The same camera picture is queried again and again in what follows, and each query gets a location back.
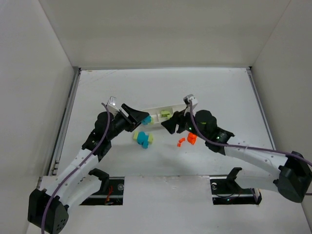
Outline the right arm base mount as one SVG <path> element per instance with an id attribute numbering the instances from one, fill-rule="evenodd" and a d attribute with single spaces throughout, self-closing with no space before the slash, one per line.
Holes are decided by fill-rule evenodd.
<path id="1" fill-rule="evenodd" d="M 259 205 L 261 192 L 255 188 L 241 188 L 237 182 L 237 174 L 242 168 L 233 168 L 228 175 L 210 177 L 212 201 L 214 205 Z"/>

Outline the blue lego brick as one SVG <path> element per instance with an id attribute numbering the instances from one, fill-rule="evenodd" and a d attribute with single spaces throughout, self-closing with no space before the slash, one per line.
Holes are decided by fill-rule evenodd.
<path id="1" fill-rule="evenodd" d="M 153 120 L 154 120 L 154 119 L 153 119 L 151 116 L 147 116 L 147 117 L 142 121 L 141 124 L 143 124 L 143 125 L 152 124 Z"/>

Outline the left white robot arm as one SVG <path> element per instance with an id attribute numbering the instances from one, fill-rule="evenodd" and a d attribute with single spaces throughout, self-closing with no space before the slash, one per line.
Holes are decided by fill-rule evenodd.
<path id="1" fill-rule="evenodd" d="M 104 108 L 67 168 L 53 183 L 42 190 L 34 189 L 29 195 L 27 219 L 43 234 L 60 233 L 72 208 L 99 191 L 102 185 L 109 184 L 109 175 L 97 165 L 111 149 L 111 141 L 123 131 L 132 132 L 149 116 L 126 104 L 122 104 L 121 109 L 109 104 Z"/>

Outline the orange round lego piece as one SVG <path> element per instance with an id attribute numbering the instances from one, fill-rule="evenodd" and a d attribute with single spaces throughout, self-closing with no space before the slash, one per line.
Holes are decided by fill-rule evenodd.
<path id="1" fill-rule="evenodd" d="M 187 136 L 187 141 L 194 145 L 196 143 L 196 140 L 197 140 L 197 135 L 196 134 L 193 134 L 193 133 L 189 133 L 188 136 Z"/>

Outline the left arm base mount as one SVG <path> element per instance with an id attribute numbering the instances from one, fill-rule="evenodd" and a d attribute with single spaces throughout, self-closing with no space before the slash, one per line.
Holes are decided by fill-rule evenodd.
<path id="1" fill-rule="evenodd" d="M 110 177 L 108 173 L 93 169 L 89 175 L 96 178 L 96 182 L 101 182 L 100 187 L 86 198 L 81 206 L 121 206 L 123 205 L 123 193 L 125 177 Z"/>

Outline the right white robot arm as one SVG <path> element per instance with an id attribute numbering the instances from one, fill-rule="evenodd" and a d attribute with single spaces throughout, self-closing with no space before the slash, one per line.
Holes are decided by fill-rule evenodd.
<path id="1" fill-rule="evenodd" d="M 188 131 L 205 141 L 213 152 L 243 160 L 264 170 L 264 173 L 247 172 L 233 168 L 227 180 L 240 188 L 260 188 L 281 194 L 284 198 L 301 203 L 312 182 L 311 162 L 298 152 L 284 153 L 254 147 L 217 125 L 210 111 L 201 110 L 195 115 L 183 111 L 161 124 L 170 134 Z"/>

